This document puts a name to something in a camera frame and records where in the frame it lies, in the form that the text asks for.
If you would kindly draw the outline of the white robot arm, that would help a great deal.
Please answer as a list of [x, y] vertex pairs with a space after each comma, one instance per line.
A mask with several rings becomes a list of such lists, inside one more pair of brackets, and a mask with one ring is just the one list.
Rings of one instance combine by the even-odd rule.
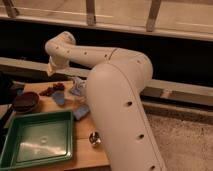
[[47, 41], [45, 50], [49, 75], [70, 62], [91, 69], [87, 104], [112, 171], [167, 171], [140, 99], [153, 75], [146, 55], [117, 47], [79, 46], [69, 32]]

